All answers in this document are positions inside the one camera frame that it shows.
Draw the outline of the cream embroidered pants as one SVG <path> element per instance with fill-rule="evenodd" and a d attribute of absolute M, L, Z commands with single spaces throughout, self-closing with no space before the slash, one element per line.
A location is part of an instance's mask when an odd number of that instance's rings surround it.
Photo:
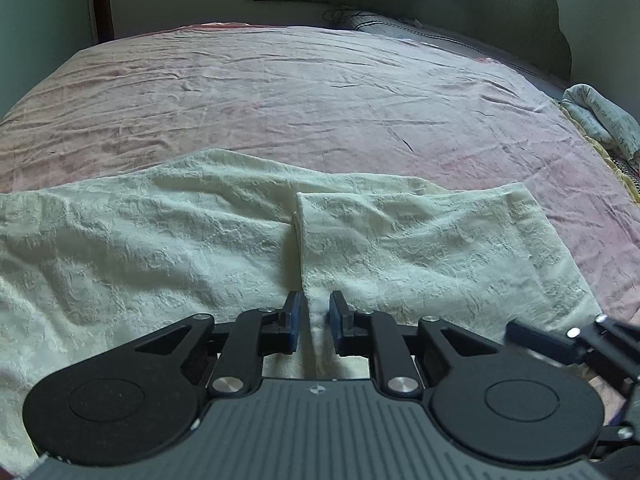
<path fill-rule="evenodd" d="M 1 197 L 1 461 L 35 460 L 21 410 L 62 367 L 196 312 L 223 321 L 308 300 L 280 376 L 363 374 L 330 355 L 334 290 L 401 323 L 439 315 L 501 340 L 520 318 L 567 330 L 600 313 L 520 182 L 449 191 L 386 174 L 324 174 L 223 150 Z"/>

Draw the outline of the light folded blanket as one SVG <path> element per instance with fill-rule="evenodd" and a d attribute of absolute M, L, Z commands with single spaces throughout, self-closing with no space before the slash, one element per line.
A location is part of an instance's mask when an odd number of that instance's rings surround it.
<path fill-rule="evenodd" d="M 587 136 L 626 162 L 639 161 L 639 123 L 626 110 L 589 84 L 574 84 L 566 89 L 560 104 Z"/>

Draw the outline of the pink bed sheet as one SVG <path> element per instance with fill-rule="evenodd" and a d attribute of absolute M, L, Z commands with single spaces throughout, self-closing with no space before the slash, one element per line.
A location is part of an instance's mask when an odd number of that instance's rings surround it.
<path fill-rule="evenodd" d="M 520 181 L 603 310 L 639 317 L 639 207 L 512 68 L 417 41 L 195 25 L 81 50 L 1 122 L 1 187 L 122 174 L 204 148 L 444 188 Z"/>

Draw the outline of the grey patterned pillow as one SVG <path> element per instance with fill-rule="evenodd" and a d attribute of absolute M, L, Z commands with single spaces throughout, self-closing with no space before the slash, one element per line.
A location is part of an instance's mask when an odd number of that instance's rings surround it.
<path fill-rule="evenodd" d="M 370 11 L 349 9 L 344 6 L 324 11 L 323 19 L 336 29 L 356 30 L 356 32 L 368 32 L 395 39 L 414 40 L 465 58 L 477 58 L 478 60 L 492 58 L 521 74 L 538 90 L 548 94 L 552 99 L 561 99 L 567 88 L 567 84 L 557 76 L 546 73 L 533 66 L 532 63 L 522 61 L 505 50 L 456 32 L 447 32 L 437 27 L 423 25 L 418 21 L 398 21 Z"/>

